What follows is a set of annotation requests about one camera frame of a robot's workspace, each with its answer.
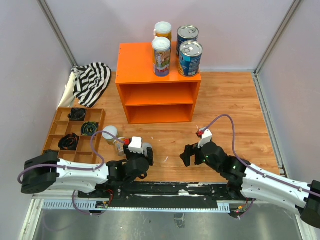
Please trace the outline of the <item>small green can white lid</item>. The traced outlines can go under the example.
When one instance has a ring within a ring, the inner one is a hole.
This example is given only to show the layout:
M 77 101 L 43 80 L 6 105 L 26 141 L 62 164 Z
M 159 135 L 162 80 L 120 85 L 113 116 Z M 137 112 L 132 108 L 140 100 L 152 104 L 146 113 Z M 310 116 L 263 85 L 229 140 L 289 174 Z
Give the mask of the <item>small green can white lid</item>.
M 147 142 L 144 142 L 143 144 L 142 144 L 142 149 L 144 150 L 144 151 L 147 151 L 147 148 L 153 148 L 152 147 L 152 145 L 150 144 L 150 143 L 147 143 Z

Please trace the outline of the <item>orange fruit can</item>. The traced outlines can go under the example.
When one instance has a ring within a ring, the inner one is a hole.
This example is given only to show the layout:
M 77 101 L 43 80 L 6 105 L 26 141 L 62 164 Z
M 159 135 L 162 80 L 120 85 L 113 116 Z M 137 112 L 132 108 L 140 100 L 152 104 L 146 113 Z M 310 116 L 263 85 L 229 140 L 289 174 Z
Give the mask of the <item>orange fruit can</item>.
M 117 153 L 117 155 L 119 156 L 119 157 L 123 157 L 123 156 L 125 156 L 125 152 L 124 152 L 124 144 L 123 143 L 121 143 L 121 142 L 124 142 L 125 141 L 125 137 L 119 137 L 118 138 L 120 141 L 118 141 L 118 140 L 114 140 L 113 141 L 113 145 L 114 145 L 114 148 L 115 148 L 115 151 L 116 151 L 116 153 Z

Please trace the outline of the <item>blue yellow tin can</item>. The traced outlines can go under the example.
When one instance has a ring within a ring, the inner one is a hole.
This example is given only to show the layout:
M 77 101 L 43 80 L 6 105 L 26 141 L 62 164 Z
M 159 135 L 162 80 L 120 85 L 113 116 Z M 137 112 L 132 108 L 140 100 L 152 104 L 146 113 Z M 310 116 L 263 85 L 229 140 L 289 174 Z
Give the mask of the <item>blue yellow tin can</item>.
M 199 73 L 203 47 L 194 40 L 183 42 L 179 47 L 178 72 L 185 77 Z

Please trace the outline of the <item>tall blue colourful can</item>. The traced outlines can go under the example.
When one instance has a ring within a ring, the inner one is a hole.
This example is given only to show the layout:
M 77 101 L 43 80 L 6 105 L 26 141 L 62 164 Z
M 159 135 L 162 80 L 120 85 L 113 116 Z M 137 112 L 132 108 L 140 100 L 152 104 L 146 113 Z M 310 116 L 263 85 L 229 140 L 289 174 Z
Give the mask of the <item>tall blue colourful can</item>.
M 171 42 L 166 37 L 156 37 L 151 45 L 154 74 L 158 77 L 165 77 L 170 73 Z

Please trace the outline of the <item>yellow can with white lid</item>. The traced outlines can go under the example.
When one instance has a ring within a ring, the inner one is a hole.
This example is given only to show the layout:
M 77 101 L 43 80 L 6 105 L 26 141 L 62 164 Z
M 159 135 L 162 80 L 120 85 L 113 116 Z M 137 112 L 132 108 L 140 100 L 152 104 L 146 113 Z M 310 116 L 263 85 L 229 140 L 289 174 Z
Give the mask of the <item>yellow can with white lid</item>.
M 153 38 L 164 37 L 172 42 L 172 25 L 166 21 L 157 22 L 154 25 Z

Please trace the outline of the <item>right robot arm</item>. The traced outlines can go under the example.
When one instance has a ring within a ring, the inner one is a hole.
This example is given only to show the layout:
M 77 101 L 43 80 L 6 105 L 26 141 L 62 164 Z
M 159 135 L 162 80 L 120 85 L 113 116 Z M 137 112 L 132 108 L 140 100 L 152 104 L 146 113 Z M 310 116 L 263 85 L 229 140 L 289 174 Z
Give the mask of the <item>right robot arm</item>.
M 268 172 L 247 160 L 228 155 L 214 142 L 186 145 L 180 154 L 185 166 L 206 164 L 227 180 L 232 199 L 255 199 L 291 211 L 306 224 L 320 227 L 320 183 L 301 182 Z

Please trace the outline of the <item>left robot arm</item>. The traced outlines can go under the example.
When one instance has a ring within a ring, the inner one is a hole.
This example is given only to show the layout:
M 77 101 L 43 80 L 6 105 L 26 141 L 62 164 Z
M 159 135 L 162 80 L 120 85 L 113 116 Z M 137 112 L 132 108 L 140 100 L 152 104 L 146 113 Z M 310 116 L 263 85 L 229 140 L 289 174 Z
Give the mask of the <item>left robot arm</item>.
M 100 196 L 108 190 L 116 191 L 137 178 L 145 179 L 154 164 L 154 151 L 144 143 L 138 152 L 124 145 L 125 159 L 101 164 L 71 162 L 58 157 L 58 152 L 49 150 L 24 163 L 18 176 L 21 193 L 39 194 L 47 190 L 79 191 Z

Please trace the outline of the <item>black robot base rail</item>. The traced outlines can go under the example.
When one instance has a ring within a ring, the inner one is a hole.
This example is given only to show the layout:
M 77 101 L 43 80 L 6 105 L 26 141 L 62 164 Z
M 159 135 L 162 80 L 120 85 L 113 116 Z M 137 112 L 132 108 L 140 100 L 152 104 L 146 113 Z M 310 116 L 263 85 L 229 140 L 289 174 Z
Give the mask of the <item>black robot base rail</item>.
M 218 201 L 245 201 L 232 196 L 226 183 L 134 181 L 123 185 L 102 184 L 91 193 L 78 192 L 80 199 L 108 199 L 111 207 L 141 209 L 213 209 Z

